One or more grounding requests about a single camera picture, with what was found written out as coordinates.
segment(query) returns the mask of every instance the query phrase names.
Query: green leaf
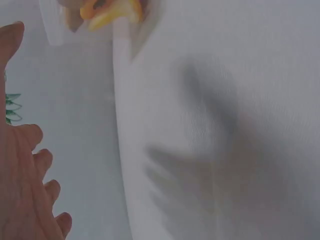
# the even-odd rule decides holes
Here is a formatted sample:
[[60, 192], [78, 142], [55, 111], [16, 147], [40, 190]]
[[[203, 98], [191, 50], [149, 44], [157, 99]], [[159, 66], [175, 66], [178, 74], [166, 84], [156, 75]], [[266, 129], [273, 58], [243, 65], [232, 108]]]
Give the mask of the green leaf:
[[7, 110], [12, 110], [12, 111], [17, 111], [17, 110], [22, 108], [22, 106], [20, 104], [17, 104], [15, 102], [11, 101], [11, 100], [6, 100], [5, 101], [5, 105], [6, 105], [5, 108]]
[[12, 115], [16, 115], [16, 113], [13, 110], [5, 110], [5, 115], [7, 116], [12, 116]]
[[12, 125], [12, 123], [11, 123], [11, 120], [9, 119], [9, 118], [5, 118], [5, 122], [7, 123], [7, 124], [10, 124], [10, 125]]
[[22, 120], [22, 117], [19, 114], [16, 114], [15, 111], [12, 111], [12, 110], [5, 110], [5, 115], [12, 122], [18, 122]]
[[21, 94], [6, 94], [5, 95], [5, 100], [15, 100], [17, 98], [19, 98], [21, 96]]

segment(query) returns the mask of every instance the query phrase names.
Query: yellow object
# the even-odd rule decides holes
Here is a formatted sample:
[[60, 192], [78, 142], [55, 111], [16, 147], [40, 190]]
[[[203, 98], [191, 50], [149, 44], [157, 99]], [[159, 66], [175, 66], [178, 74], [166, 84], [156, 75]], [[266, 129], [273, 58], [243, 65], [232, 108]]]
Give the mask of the yellow object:
[[119, 17], [127, 17], [131, 23], [143, 21], [143, 11], [139, 0], [115, 0], [108, 8], [99, 12], [91, 20], [89, 30], [97, 30]]
[[99, 11], [110, 6], [115, 0], [88, 0], [80, 9], [80, 15], [84, 20], [92, 19]]

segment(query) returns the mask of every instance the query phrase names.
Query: white wall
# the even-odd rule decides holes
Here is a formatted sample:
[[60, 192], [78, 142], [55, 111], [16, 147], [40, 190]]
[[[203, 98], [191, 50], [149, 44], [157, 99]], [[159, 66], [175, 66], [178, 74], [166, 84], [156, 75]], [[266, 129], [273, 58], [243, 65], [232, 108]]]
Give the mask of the white wall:
[[320, 2], [162, 2], [114, 51], [133, 238], [318, 240]]
[[129, 240], [118, 153], [112, 43], [92, 41], [50, 47], [38, 0], [0, 7], [0, 25], [24, 21], [20, 50], [7, 68], [7, 92], [21, 123], [39, 124], [40, 147], [54, 155], [46, 180], [57, 179], [61, 194], [54, 213], [73, 217], [70, 240]]

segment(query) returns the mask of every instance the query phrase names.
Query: green plant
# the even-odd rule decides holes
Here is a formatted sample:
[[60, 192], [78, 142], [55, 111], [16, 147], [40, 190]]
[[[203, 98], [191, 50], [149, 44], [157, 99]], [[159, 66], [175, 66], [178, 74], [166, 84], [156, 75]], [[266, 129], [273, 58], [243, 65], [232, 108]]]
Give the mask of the green plant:
[[[6, 73], [4, 73], [4, 79], [7, 81]], [[5, 93], [5, 121], [7, 124], [18, 122], [22, 120], [22, 117], [16, 113], [22, 106], [14, 102], [19, 98], [21, 94], [7, 94]]]

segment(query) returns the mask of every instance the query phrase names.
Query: hand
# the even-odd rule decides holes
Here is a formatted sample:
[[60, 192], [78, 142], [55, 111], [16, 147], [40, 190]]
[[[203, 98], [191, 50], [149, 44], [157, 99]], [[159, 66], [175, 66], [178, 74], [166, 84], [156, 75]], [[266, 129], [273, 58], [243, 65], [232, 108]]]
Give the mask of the hand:
[[54, 217], [60, 185], [43, 185], [53, 156], [43, 149], [32, 154], [43, 138], [37, 125], [6, 124], [4, 70], [19, 48], [24, 24], [0, 28], [0, 240], [64, 240], [72, 225], [68, 213]]

